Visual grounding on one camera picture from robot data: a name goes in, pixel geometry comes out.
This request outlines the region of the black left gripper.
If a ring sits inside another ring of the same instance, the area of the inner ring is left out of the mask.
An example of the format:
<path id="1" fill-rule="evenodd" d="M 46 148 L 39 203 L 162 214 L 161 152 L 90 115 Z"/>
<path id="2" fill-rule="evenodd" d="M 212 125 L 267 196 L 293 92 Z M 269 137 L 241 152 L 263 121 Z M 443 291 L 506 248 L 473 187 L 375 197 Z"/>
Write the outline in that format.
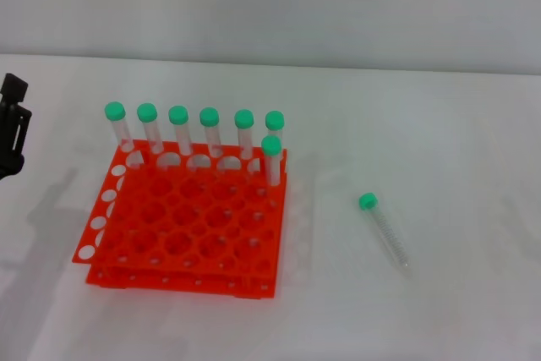
<path id="1" fill-rule="evenodd" d="M 22 150 L 32 113 L 21 103 L 28 86 L 14 74 L 6 74 L 1 86 L 1 180 L 18 174 L 24 165 Z"/>

